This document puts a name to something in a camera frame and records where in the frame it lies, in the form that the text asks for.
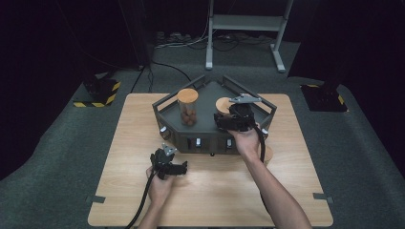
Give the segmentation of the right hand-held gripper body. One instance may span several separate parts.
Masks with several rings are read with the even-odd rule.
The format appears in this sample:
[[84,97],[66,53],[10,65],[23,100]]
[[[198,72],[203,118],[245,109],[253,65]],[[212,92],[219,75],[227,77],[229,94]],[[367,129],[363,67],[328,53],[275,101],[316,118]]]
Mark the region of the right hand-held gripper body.
[[232,105],[229,107],[231,116],[231,130],[246,132],[255,125],[254,113],[251,104],[261,102],[262,99],[248,94],[230,98]]

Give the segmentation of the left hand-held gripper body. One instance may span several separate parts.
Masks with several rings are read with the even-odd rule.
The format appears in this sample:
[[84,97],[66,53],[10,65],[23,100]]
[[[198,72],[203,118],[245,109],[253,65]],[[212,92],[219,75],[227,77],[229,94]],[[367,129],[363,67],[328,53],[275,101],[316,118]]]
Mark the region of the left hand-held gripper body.
[[175,166],[172,164],[176,151],[176,148],[162,143],[161,147],[150,156],[153,170],[157,172],[160,179],[165,179],[166,176],[173,176],[176,173]]

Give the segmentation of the dark grey corner shelf rack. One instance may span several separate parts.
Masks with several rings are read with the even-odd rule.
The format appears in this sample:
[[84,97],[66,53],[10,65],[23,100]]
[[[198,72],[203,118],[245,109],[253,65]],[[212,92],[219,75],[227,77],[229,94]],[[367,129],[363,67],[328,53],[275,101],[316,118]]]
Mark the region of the dark grey corner shelf rack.
[[254,126],[258,126],[263,135],[268,133],[277,110],[274,104],[227,75],[219,81],[209,80],[202,75],[185,84],[184,87],[194,89],[199,94],[196,102],[195,125],[187,126],[181,123],[178,91],[172,92],[153,104],[160,136],[171,142],[182,153],[216,155],[236,152],[235,141],[228,133],[230,130],[221,130],[217,127],[218,122],[231,122],[231,120],[218,122],[214,120],[214,114],[217,113],[215,104],[220,97],[230,99],[240,94],[248,94],[261,98],[261,102],[251,104],[251,110],[254,113]]

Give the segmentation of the person's left hand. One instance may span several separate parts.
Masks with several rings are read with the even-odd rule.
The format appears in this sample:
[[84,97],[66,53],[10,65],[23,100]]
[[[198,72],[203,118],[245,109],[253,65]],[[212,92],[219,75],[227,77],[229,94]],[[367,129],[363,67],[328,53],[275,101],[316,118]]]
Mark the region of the person's left hand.
[[164,179],[160,179],[154,174],[154,170],[152,168],[148,168],[146,170],[146,175],[148,178],[152,179],[148,191],[149,198],[151,199],[151,205],[153,207],[161,208],[167,198],[170,196],[175,176],[166,176]]

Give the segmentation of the person's right hand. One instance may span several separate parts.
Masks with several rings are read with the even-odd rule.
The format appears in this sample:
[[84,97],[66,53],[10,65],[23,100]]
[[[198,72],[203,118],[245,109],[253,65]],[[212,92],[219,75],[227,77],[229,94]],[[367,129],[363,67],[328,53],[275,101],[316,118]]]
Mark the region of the person's right hand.
[[236,142],[237,151],[244,161],[259,161],[260,141],[254,129],[247,132],[229,131]]

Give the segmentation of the black base with yellow stripes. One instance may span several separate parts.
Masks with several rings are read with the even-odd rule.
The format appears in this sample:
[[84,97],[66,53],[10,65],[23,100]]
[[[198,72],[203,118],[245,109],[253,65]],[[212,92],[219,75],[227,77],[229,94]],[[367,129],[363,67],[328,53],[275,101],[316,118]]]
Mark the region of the black base with yellow stripes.
[[99,79],[94,83],[82,83],[73,96],[77,108],[110,106],[115,100],[120,83],[115,79]]
[[337,92],[326,92],[321,85],[302,85],[301,91],[313,112],[344,113],[348,110],[343,97]]

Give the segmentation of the grey metal stand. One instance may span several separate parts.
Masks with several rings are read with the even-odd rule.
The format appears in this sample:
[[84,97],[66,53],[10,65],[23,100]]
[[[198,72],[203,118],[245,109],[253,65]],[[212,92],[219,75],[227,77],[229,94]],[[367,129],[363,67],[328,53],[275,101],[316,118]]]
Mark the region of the grey metal stand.
[[279,73],[287,69],[283,63],[279,48],[288,24],[289,14],[294,0],[287,0],[284,14],[281,16],[259,16],[259,15],[232,15],[215,14],[214,0],[209,0],[208,7],[208,35],[205,57],[205,68],[213,68],[213,33],[216,30],[228,31],[275,31],[277,33],[275,42],[269,47]]

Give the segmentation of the black power strip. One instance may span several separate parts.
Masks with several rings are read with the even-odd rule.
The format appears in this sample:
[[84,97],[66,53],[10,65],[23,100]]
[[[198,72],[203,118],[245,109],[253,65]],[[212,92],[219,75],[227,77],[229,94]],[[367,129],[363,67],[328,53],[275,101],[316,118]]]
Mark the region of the black power strip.
[[179,32],[172,32],[167,34],[163,31],[157,32],[157,43],[159,45],[163,44],[172,44],[172,43],[186,43],[191,40],[191,36],[189,34],[182,35]]

